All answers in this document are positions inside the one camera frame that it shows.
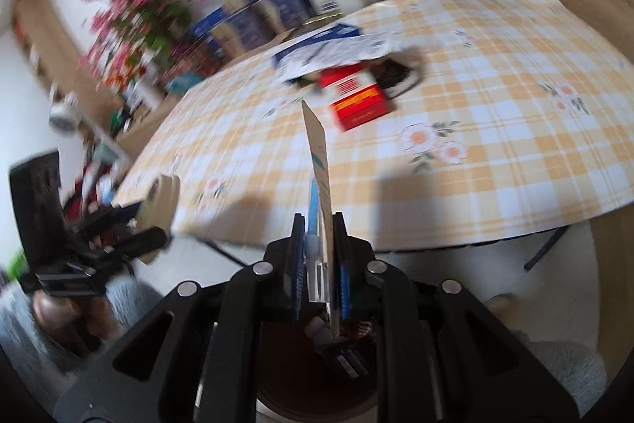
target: metal bolt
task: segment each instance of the metal bolt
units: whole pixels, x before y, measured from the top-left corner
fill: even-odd
[[[462,290],[461,284],[454,279],[446,279],[442,287],[447,294],[458,294]]]
[[[258,276],[264,276],[265,274],[271,274],[273,272],[273,264],[270,262],[256,262],[253,264],[253,272]]]
[[[385,273],[388,270],[388,265],[382,260],[372,260],[368,262],[368,271],[374,274]]]
[[[179,296],[183,296],[184,298],[188,298],[189,296],[193,296],[198,290],[198,286],[192,281],[184,281],[182,284],[178,286],[176,292]]]

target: white floor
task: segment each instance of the white floor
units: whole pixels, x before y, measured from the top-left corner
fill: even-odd
[[[519,298],[516,328],[533,341],[574,341],[596,349],[599,321],[598,271],[588,223],[570,228],[532,271],[527,262],[550,233],[502,241],[483,247],[414,253],[381,254],[378,258],[401,268],[412,279],[439,283],[457,279],[479,300],[500,293]],[[231,255],[251,264],[264,250],[220,244]],[[178,237],[153,264],[138,264],[137,277],[168,293],[193,279],[213,285],[230,279],[239,266],[196,241]],[[263,406],[259,410],[266,412]],[[374,421],[373,415],[359,421]]]

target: red and white box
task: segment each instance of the red and white box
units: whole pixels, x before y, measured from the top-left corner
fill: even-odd
[[[385,94],[361,64],[323,70],[319,86],[344,131],[390,112]]]

